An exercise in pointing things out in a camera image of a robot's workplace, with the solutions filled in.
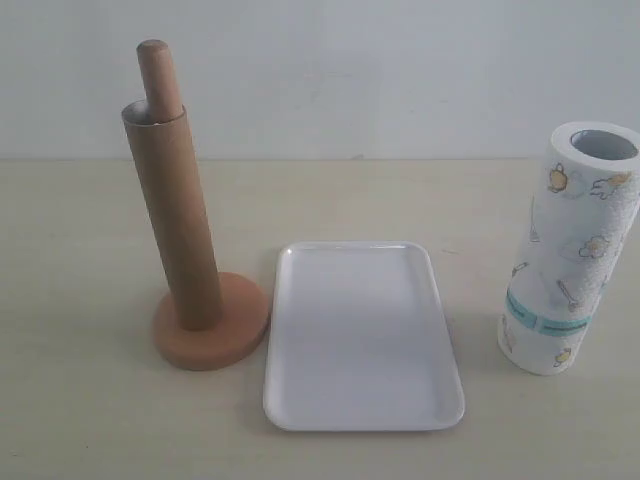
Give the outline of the wooden paper towel holder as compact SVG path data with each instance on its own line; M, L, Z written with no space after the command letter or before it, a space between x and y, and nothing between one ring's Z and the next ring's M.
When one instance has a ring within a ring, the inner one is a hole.
M169 46L151 39L141 42L136 51L152 119L167 122L186 113ZM266 331L269 306L263 291L240 274L217 271L222 312L210 328L183 329L177 323L170 288L156 310L153 340L163 357L177 367L203 371L231 365L253 352Z

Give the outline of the printed white paper towel roll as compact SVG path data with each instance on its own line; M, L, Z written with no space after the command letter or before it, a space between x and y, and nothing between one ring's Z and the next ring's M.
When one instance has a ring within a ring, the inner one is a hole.
M553 131L498 322L511 362L543 376L572 365L638 210L638 132L586 121Z

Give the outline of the white rectangular tray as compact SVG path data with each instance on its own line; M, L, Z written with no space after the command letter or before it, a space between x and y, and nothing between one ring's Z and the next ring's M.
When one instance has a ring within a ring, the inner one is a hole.
M263 409L296 432L457 425L465 397L427 251L307 241L279 255Z

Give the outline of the brown cardboard tube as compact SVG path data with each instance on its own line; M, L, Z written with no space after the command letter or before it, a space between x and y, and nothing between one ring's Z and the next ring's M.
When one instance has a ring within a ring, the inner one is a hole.
M140 100L123 109L122 120L177 323L206 330L221 316L222 300L187 114L157 122Z

